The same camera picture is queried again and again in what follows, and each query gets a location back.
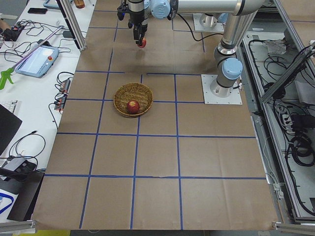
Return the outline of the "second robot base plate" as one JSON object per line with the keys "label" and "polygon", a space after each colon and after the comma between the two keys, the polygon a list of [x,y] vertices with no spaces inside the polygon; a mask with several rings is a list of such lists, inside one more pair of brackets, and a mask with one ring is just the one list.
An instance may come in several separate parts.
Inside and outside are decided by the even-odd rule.
{"label": "second robot base plate", "polygon": [[195,32],[223,33],[228,13],[194,13],[193,23]]}

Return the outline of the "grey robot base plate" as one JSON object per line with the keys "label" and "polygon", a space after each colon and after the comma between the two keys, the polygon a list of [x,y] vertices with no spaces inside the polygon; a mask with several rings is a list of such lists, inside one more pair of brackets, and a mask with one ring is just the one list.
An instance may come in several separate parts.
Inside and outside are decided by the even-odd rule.
{"label": "grey robot base plate", "polygon": [[237,81],[230,88],[217,83],[217,75],[201,74],[204,104],[206,105],[242,105]]}

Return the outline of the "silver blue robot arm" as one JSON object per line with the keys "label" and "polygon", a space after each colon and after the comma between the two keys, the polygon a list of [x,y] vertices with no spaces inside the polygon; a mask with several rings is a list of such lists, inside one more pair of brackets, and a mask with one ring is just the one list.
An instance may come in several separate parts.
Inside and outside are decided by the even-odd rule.
{"label": "silver blue robot arm", "polygon": [[227,13],[223,36],[214,51],[218,75],[210,90],[218,97],[228,97],[243,71],[235,53],[262,4],[261,0],[151,0],[145,7],[143,0],[125,0],[118,7],[117,16],[123,20],[129,14],[128,27],[133,29],[135,43],[143,47],[149,14],[157,19],[171,20],[181,13]]}

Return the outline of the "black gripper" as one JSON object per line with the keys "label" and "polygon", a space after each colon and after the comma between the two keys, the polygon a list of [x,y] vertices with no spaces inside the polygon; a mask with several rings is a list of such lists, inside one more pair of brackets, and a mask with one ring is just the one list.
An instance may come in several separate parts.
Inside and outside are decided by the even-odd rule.
{"label": "black gripper", "polygon": [[148,27],[148,15],[146,14],[145,10],[134,12],[129,10],[128,11],[130,19],[128,21],[128,28],[133,28],[133,38],[135,43],[138,45],[142,42],[142,39],[145,38],[145,33]]}

